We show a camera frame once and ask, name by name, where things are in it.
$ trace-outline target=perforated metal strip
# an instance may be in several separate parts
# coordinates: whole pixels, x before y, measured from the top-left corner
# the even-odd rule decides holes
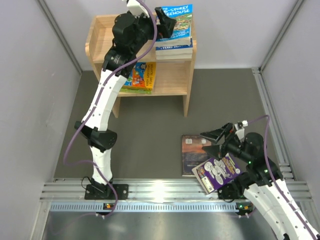
[[[103,202],[53,202],[52,212],[110,212]],[[176,202],[172,204],[119,202],[115,212],[238,212],[236,203],[231,202]]]

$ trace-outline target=white wall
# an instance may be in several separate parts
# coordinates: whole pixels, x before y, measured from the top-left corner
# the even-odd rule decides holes
[[[127,11],[121,0],[46,0],[83,70],[91,70],[85,42],[95,15]],[[192,3],[196,68],[259,67],[296,0],[146,0],[158,6]]]
[[[264,70],[300,180],[320,213],[320,1],[307,0]]]
[[[0,239],[29,239],[79,74],[35,0],[0,8]]]

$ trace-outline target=stack of books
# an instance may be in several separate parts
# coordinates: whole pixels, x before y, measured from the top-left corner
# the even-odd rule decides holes
[[[176,24],[171,38],[160,38],[155,42],[156,59],[191,59],[193,5],[163,6],[162,9],[168,17],[176,19]]]
[[[156,80],[155,62],[137,62],[120,92],[151,94]]]

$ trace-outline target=wooden shelf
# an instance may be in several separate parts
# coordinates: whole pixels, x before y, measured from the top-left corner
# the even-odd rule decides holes
[[[99,15],[93,18],[88,37],[85,43],[85,53],[92,65],[93,71],[100,79],[102,64],[105,55],[112,46],[112,27],[118,15]],[[156,77],[152,94],[140,94],[131,92],[120,92],[112,109],[114,115],[118,117],[121,97],[152,97],[152,96],[183,96],[184,116],[188,114],[192,79],[197,53],[197,37],[195,23],[192,20],[192,58],[177,60],[157,60],[156,48],[143,57],[140,62],[157,62]],[[137,56],[144,53],[150,46],[148,41]]]
[[[151,97],[187,95],[186,69],[184,63],[157,62],[156,75],[151,94],[120,92],[119,97]]]

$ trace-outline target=purple book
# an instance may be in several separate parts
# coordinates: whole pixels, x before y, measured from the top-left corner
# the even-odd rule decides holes
[[[241,174],[239,166],[226,155],[221,160],[210,158],[192,169],[206,194],[226,185]]]

